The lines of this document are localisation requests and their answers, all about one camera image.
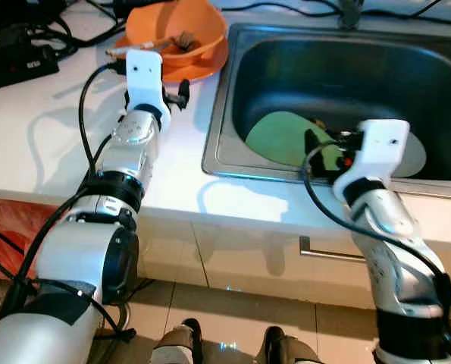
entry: floor tile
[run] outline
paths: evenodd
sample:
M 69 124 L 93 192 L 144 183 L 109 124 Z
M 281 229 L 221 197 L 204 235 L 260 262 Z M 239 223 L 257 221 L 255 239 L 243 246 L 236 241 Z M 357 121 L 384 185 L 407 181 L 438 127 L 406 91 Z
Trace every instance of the floor tile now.
M 213 364 L 251 363 L 268 326 L 279 325 L 317 350 L 315 306 L 295 300 L 177 284 L 166 330 L 194 317 L 202 326 L 205 358 Z M 258 356 L 258 362 L 264 362 Z
M 156 281 L 136 293 L 130 302 L 131 317 L 128 328 L 135 328 L 137 336 L 129 344 L 119 343 L 109 364 L 145 364 L 152 349 L 163 336 L 173 283 Z M 112 310 L 113 317 L 117 311 Z
M 371 351 L 377 338 L 375 311 L 316 306 L 318 354 L 327 364 L 374 364 Z

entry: shoe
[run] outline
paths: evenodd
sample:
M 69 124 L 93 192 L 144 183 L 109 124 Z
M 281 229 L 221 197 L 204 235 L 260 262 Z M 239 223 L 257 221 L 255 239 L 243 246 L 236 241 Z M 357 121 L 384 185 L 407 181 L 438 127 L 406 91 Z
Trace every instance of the shoe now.
M 195 318 L 187 318 L 181 323 L 192 329 L 193 364 L 203 364 L 202 328 Z
M 295 337 L 286 336 L 278 326 L 268 328 L 264 340 L 266 364 L 293 364 L 298 361 L 321 364 L 311 347 Z

